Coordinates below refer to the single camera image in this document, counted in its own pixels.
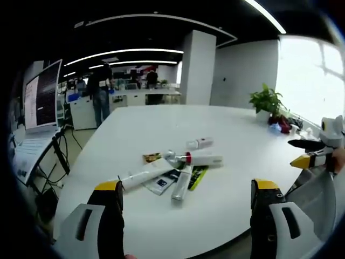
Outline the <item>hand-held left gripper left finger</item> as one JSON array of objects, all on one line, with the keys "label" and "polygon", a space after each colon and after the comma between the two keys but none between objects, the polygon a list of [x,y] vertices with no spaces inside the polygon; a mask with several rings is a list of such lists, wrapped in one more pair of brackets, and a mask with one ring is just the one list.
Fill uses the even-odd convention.
[{"label": "hand-held left gripper left finger", "polygon": [[61,258],[125,258],[122,181],[95,187],[61,224],[55,250]]}]

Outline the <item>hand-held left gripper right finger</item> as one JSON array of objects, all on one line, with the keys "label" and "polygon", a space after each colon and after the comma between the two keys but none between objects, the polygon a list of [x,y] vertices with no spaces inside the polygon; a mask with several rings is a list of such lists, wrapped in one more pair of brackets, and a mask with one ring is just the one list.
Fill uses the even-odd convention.
[{"label": "hand-held left gripper right finger", "polygon": [[272,181],[251,181],[250,258],[303,258],[311,220]]}]

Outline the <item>person's right hand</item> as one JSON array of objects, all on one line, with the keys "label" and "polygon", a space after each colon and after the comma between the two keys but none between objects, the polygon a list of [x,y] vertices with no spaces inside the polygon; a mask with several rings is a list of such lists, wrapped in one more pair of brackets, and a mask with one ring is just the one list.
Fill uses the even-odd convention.
[{"label": "person's right hand", "polygon": [[334,159],[334,175],[339,174],[344,167],[344,160],[345,160],[345,150],[344,148],[337,148],[332,153],[332,158]]}]

